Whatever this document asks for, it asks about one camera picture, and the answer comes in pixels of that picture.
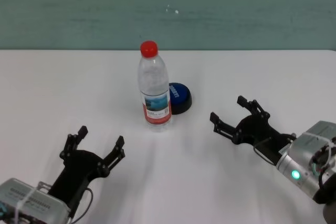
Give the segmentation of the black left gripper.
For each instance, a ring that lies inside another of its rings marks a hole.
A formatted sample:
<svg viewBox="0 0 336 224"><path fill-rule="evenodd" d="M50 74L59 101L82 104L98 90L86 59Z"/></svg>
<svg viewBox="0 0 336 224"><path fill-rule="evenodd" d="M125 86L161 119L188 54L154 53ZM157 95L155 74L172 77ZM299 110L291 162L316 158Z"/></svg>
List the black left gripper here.
<svg viewBox="0 0 336 224"><path fill-rule="evenodd" d="M87 134L88 129L84 125L77 134L68 134L64 149L59 154L65 167L48 192L68 208L75 208L79 204L91 181L109 176L112 169L125 158L123 136L118 137L114 148L104 159L92 152L77 150Z"/></svg>

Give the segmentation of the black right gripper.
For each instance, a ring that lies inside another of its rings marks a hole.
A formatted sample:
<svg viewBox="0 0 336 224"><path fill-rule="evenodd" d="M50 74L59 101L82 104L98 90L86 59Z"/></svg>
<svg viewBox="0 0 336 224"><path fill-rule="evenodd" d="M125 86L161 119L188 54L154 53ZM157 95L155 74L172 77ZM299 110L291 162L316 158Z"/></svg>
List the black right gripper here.
<svg viewBox="0 0 336 224"><path fill-rule="evenodd" d="M214 132L236 145L250 144L268 163L278 163L282 157L280 150L291 144L296 137L292 134L279 133L272 128L268 123L270 114L256 100L247 101L240 95L237 104L246 108L252 115L241 120L234 128L211 112L209 119L214 124Z"/></svg>

